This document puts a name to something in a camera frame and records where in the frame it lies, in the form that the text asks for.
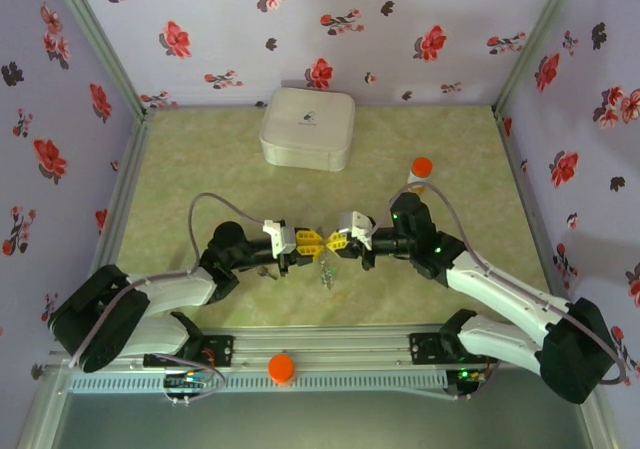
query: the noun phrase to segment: white plastic container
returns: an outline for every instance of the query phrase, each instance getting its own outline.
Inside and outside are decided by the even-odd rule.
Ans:
[[[341,171],[349,160],[355,108],[346,94],[278,89],[260,129],[265,159],[276,166]]]

